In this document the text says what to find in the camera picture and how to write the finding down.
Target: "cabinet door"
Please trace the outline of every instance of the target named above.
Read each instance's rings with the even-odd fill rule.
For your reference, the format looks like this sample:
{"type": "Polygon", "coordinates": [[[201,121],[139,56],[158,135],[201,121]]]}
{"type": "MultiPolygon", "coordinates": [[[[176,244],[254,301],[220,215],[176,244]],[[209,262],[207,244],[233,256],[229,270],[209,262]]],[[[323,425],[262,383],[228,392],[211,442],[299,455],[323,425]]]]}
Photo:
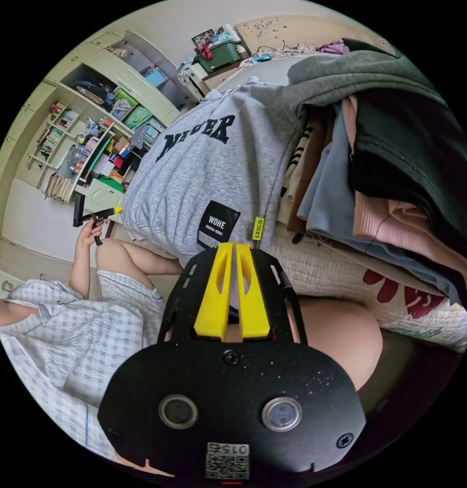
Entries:
{"type": "Polygon", "coordinates": [[[123,37],[115,32],[103,32],[94,39],[92,39],[91,42],[93,44],[97,44],[98,46],[106,48],[108,46],[111,46],[112,44],[120,42],[122,39],[123,37]]]}
{"type": "Polygon", "coordinates": [[[82,63],[89,59],[90,57],[94,56],[96,53],[100,52],[103,48],[101,46],[97,46],[96,44],[86,43],[77,46],[73,49],[66,58],[68,59],[77,59],[82,63]]]}
{"type": "Polygon", "coordinates": [[[18,112],[18,115],[15,117],[15,120],[11,124],[10,130],[8,131],[8,136],[10,136],[12,139],[15,139],[15,141],[18,140],[21,133],[23,132],[26,125],[34,114],[35,112],[33,112],[33,110],[30,110],[29,108],[21,108],[18,112]]]}
{"type": "MultiPolygon", "coordinates": [[[[84,209],[88,212],[99,212],[110,207],[121,207],[123,193],[94,179],[89,185],[89,190],[84,199],[84,209]]],[[[121,222],[118,215],[112,215],[110,220],[121,222]]]]}
{"type": "Polygon", "coordinates": [[[69,73],[74,71],[81,63],[76,59],[69,59],[64,58],[60,60],[50,71],[47,75],[47,78],[50,78],[54,81],[61,81],[65,78],[69,73]]]}
{"type": "Polygon", "coordinates": [[[3,144],[0,149],[0,173],[6,168],[6,164],[8,163],[8,159],[10,158],[11,151],[15,147],[16,141],[11,137],[5,137],[3,144]]]}
{"type": "Polygon", "coordinates": [[[157,88],[108,50],[103,49],[85,61],[85,64],[123,88],[166,127],[179,117],[176,107],[157,88]]]}
{"type": "Polygon", "coordinates": [[[37,88],[32,92],[25,102],[25,107],[31,110],[37,110],[50,96],[50,94],[55,90],[55,86],[49,85],[42,81],[37,88]]]}

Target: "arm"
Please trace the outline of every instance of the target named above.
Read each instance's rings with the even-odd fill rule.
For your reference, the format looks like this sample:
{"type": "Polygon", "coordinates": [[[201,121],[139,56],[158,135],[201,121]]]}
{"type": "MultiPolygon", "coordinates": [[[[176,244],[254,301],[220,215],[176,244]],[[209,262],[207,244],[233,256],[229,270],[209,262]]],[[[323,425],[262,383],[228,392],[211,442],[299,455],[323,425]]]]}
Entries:
{"type": "Polygon", "coordinates": [[[89,220],[79,233],[74,252],[71,277],[69,279],[69,286],[74,291],[77,291],[85,300],[89,298],[89,288],[91,285],[90,248],[95,237],[101,236],[101,230],[103,228],[102,224],[95,229],[92,226],[93,221],[89,220]]]}
{"type": "Polygon", "coordinates": [[[77,241],[71,277],[69,279],[69,286],[86,300],[89,298],[89,288],[91,285],[89,250],[89,246],[83,245],[79,240],[77,241]]]}

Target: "pink garment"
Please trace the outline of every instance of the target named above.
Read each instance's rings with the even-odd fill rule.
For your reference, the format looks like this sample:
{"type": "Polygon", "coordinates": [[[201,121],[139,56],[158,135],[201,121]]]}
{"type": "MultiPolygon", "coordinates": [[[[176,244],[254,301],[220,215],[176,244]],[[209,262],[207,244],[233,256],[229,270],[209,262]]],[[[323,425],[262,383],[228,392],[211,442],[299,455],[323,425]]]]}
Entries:
{"type": "Polygon", "coordinates": [[[354,236],[375,239],[412,251],[462,274],[467,287],[467,260],[432,233],[415,206],[355,192],[354,236]]]}
{"type": "Polygon", "coordinates": [[[354,151],[355,135],[357,133],[357,98],[354,95],[344,98],[341,101],[341,112],[344,116],[345,131],[349,138],[350,149],[354,151]]]}

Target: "blue box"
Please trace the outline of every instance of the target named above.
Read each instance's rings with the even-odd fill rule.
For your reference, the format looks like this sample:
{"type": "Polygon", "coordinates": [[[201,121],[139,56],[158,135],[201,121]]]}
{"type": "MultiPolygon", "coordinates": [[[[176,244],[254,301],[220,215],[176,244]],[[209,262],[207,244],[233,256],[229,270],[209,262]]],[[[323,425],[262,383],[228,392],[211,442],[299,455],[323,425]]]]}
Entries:
{"type": "Polygon", "coordinates": [[[163,81],[166,80],[161,70],[159,69],[156,69],[146,75],[145,79],[153,86],[159,86],[163,81]]]}

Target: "picture frame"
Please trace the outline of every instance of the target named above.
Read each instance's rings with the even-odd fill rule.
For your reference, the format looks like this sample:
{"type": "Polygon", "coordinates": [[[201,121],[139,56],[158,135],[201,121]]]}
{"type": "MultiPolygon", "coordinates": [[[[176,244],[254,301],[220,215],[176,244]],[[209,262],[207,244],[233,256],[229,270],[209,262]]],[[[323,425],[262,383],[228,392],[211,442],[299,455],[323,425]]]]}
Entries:
{"type": "Polygon", "coordinates": [[[208,29],[202,32],[201,34],[194,36],[192,38],[192,41],[194,42],[196,47],[200,47],[206,44],[207,42],[209,42],[213,37],[214,37],[214,30],[208,29]]]}

